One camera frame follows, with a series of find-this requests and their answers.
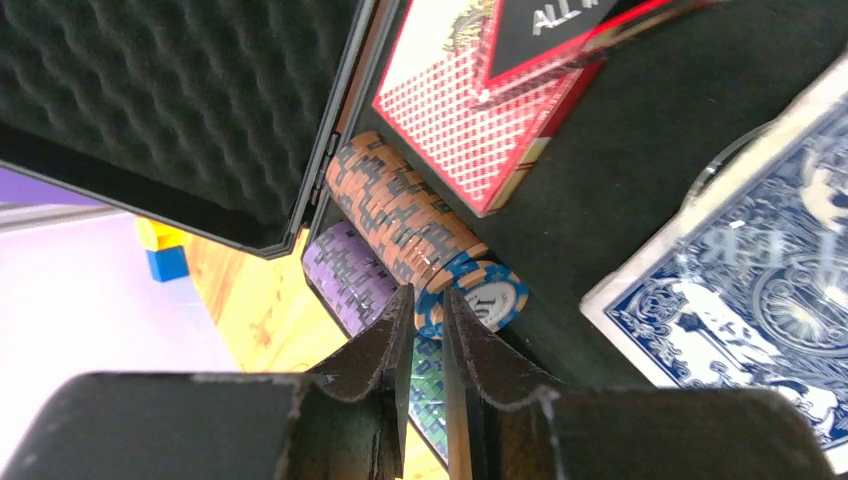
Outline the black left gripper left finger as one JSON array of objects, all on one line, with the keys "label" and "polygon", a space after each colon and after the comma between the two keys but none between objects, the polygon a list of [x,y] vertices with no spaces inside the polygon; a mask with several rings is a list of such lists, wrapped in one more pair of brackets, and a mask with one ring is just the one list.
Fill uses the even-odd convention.
[{"label": "black left gripper left finger", "polygon": [[414,292],[302,373],[76,376],[5,479],[396,479],[404,471]]}]

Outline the blue playing card deck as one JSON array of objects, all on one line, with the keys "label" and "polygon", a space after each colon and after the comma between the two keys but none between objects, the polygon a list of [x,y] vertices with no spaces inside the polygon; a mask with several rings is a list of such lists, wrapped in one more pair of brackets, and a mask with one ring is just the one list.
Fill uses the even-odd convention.
[{"label": "blue playing card deck", "polygon": [[755,387],[783,395],[847,472],[847,267],[801,257],[743,275],[686,273],[681,252],[778,158],[847,119],[838,57],[774,120],[718,153],[679,212],[582,299],[582,314],[659,387]]}]

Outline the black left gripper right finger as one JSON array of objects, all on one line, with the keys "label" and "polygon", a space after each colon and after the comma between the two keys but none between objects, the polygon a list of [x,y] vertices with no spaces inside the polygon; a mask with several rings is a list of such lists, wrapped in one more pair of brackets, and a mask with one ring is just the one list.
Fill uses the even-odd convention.
[{"label": "black left gripper right finger", "polygon": [[797,410],[760,389],[574,388],[444,297],[453,479],[831,479]]}]

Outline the clear pink dealer button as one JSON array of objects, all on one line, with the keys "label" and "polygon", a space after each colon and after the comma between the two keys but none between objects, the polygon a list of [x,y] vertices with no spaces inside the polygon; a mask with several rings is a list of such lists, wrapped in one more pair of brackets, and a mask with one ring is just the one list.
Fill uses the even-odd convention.
[{"label": "clear pink dealer button", "polygon": [[679,257],[690,275],[743,275],[801,257],[847,267],[847,119],[810,132],[774,161]]}]

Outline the teal poker chip stack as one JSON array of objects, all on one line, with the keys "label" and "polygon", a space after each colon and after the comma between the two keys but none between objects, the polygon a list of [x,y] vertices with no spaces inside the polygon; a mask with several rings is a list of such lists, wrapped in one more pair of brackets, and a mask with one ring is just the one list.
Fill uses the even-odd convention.
[{"label": "teal poker chip stack", "polygon": [[413,342],[409,415],[444,468],[448,466],[448,433],[444,404],[442,346],[417,335]]}]

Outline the red playing card deck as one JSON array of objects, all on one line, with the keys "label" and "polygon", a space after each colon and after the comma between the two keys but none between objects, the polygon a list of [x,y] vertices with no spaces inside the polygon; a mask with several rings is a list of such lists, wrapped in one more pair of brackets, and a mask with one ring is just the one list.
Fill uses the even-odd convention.
[{"label": "red playing card deck", "polygon": [[474,77],[491,9],[489,1],[411,2],[372,102],[479,218],[509,200],[602,66],[488,99]]}]

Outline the red triangular card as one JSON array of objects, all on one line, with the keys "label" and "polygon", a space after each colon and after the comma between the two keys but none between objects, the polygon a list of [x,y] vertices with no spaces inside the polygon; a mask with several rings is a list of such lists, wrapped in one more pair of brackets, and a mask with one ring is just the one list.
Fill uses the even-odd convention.
[{"label": "red triangular card", "polygon": [[488,107],[713,1],[495,1],[482,23],[472,92]]}]

